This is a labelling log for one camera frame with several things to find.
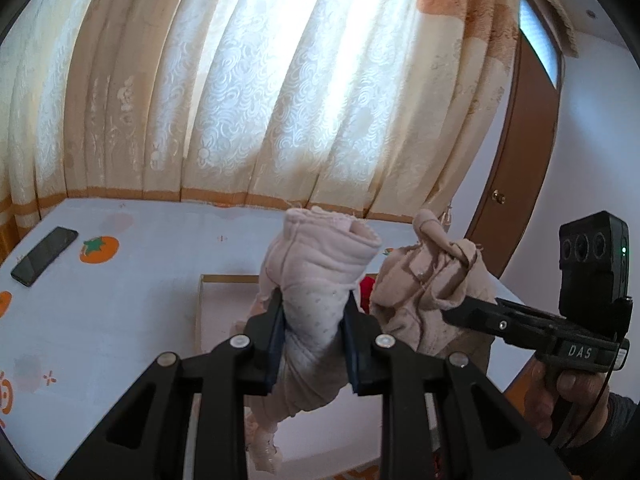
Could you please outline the person's right forearm black sleeve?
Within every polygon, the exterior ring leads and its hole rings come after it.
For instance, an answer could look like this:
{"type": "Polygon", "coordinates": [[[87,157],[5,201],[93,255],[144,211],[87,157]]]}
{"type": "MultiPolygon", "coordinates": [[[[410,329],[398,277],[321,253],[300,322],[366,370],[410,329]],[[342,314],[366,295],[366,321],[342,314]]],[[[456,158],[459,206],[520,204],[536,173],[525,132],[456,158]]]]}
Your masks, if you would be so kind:
{"type": "Polygon", "coordinates": [[[583,445],[555,452],[564,467],[584,480],[639,480],[639,407],[626,396],[608,397],[608,421],[583,445]]]}

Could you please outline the person's right hand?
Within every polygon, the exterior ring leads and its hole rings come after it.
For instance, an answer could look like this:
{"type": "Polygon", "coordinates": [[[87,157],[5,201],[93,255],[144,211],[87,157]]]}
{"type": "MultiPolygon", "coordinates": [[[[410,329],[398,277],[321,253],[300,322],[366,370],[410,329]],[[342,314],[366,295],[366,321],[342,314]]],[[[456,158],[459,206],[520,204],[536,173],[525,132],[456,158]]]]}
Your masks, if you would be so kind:
{"type": "Polygon", "coordinates": [[[524,418],[539,437],[567,448],[597,437],[608,421],[610,388],[603,374],[549,372],[535,358],[529,371],[524,418]]]}

